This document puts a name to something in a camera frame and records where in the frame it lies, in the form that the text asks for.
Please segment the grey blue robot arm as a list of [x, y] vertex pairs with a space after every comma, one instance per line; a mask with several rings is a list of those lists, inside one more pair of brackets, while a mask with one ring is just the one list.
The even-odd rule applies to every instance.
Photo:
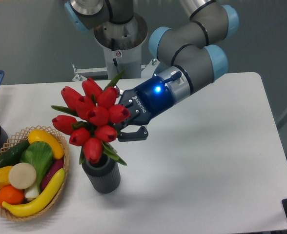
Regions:
[[76, 27], [93, 30], [103, 48], [109, 79], [120, 72], [140, 78], [142, 44], [162, 65], [151, 78], [121, 92], [119, 103], [131, 113], [118, 124], [118, 140], [145, 140], [151, 119], [213, 83], [228, 70], [228, 60], [217, 42], [238, 29], [236, 10], [214, 0], [184, 0], [189, 23], [177, 30], [160, 27], [148, 33], [145, 20], [131, 0], [68, 0], [65, 8]]

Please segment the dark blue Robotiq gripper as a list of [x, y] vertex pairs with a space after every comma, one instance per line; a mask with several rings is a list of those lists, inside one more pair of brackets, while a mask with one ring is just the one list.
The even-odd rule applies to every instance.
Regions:
[[163, 78], [153, 76], [133, 89], [123, 91], [117, 85], [114, 88], [121, 97], [119, 104], [126, 107], [130, 117], [122, 122], [123, 126], [142, 125], [136, 132], [120, 132], [119, 142], [142, 141], [148, 137], [148, 130], [143, 125], [165, 112], [175, 104], [175, 96], [168, 83], [177, 80], [176, 75]]

